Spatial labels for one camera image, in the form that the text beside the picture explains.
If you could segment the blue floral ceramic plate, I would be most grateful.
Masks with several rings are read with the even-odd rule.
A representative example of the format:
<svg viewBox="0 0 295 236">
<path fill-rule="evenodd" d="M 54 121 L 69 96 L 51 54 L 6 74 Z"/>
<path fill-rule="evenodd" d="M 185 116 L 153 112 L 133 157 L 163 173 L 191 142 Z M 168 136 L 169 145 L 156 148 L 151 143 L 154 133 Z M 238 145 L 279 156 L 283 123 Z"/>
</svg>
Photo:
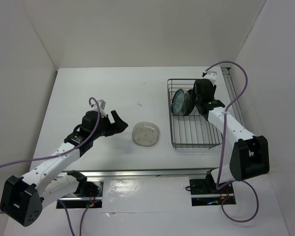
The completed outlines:
<svg viewBox="0 0 295 236">
<path fill-rule="evenodd" d="M 188 95 L 185 90 L 178 89 L 172 99 L 172 114 L 174 116 L 182 116 L 186 112 L 186 102 L 188 99 Z"/>
</svg>

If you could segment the clear glass plate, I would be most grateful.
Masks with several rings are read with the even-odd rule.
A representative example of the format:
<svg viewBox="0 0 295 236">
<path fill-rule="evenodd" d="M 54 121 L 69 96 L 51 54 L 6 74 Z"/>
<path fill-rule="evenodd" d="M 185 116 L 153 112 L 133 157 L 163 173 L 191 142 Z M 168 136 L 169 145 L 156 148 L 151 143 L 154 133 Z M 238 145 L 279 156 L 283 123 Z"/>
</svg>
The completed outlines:
<svg viewBox="0 0 295 236">
<path fill-rule="evenodd" d="M 190 105 L 190 95 L 187 90 L 184 90 L 184 95 L 185 95 L 185 101 L 184 101 L 184 106 L 185 106 L 185 112 L 184 115 L 188 115 L 189 111 L 189 105 Z"/>
</svg>

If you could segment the black round plate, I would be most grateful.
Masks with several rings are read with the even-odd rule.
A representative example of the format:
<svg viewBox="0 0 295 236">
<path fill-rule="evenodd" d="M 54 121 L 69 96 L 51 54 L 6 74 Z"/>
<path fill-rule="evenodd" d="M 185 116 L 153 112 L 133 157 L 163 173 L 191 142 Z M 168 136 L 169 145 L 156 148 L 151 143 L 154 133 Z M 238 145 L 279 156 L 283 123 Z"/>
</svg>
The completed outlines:
<svg viewBox="0 0 295 236">
<path fill-rule="evenodd" d="M 195 103 L 196 103 L 196 94 L 193 89 L 188 90 L 189 93 L 189 102 L 187 106 L 187 111 L 185 113 L 186 116 L 190 115 L 191 112 L 194 110 Z"/>
</svg>

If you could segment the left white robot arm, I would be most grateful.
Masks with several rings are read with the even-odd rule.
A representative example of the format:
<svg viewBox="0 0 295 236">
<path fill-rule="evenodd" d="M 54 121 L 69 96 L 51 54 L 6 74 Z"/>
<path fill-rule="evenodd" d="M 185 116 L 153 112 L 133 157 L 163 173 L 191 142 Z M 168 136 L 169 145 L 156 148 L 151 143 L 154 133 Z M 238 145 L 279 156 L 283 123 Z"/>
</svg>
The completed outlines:
<svg viewBox="0 0 295 236">
<path fill-rule="evenodd" d="M 86 112 L 81 124 L 64 139 L 52 158 L 21 177 L 9 177 L 4 184 L 0 211 L 27 227 L 45 207 L 61 197 L 71 193 L 84 195 L 88 185 L 85 175 L 69 171 L 60 179 L 57 176 L 91 149 L 96 139 L 121 133 L 128 127 L 116 111 L 111 115 L 114 122 L 103 111 Z"/>
</svg>

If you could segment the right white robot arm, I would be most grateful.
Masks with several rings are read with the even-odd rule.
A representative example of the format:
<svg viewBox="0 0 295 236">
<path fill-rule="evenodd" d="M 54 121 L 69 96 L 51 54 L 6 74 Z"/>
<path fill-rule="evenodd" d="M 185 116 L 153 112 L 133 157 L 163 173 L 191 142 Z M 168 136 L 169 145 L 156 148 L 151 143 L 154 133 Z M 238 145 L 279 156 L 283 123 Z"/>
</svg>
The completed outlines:
<svg viewBox="0 0 295 236">
<path fill-rule="evenodd" d="M 230 162 L 211 170 L 211 177 L 205 180 L 205 188 L 210 193 L 217 192 L 222 183 L 243 181 L 265 175 L 269 172 L 268 141 L 264 136 L 256 136 L 245 129 L 228 111 L 225 105 L 214 98 L 216 85 L 209 79 L 197 79 L 194 83 L 195 106 L 198 112 L 222 133 L 221 155 L 225 145 L 232 146 Z"/>
</svg>

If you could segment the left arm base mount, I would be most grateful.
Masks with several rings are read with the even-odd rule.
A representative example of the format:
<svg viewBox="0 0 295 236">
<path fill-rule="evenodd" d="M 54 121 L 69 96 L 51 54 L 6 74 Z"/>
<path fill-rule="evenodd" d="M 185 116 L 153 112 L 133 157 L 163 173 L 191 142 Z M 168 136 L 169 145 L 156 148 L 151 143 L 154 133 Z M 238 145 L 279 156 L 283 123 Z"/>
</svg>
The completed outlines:
<svg viewBox="0 0 295 236">
<path fill-rule="evenodd" d="M 81 193 L 71 193 L 60 198 L 68 209 L 102 208 L 104 182 L 101 180 L 88 181 Z"/>
</svg>

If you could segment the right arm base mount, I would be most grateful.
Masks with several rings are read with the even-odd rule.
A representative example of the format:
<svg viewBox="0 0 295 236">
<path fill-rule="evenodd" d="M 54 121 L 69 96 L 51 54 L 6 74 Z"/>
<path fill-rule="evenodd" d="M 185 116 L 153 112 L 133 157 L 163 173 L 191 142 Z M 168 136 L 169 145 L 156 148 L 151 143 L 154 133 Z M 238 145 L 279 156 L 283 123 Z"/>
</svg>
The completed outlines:
<svg viewBox="0 0 295 236">
<path fill-rule="evenodd" d="M 206 177 L 206 174 L 192 174 L 188 177 L 189 183 L 185 190 L 191 195 L 191 206 L 220 206 L 222 203 L 224 205 L 236 205 L 232 184 L 217 190 L 212 177 Z"/>
</svg>

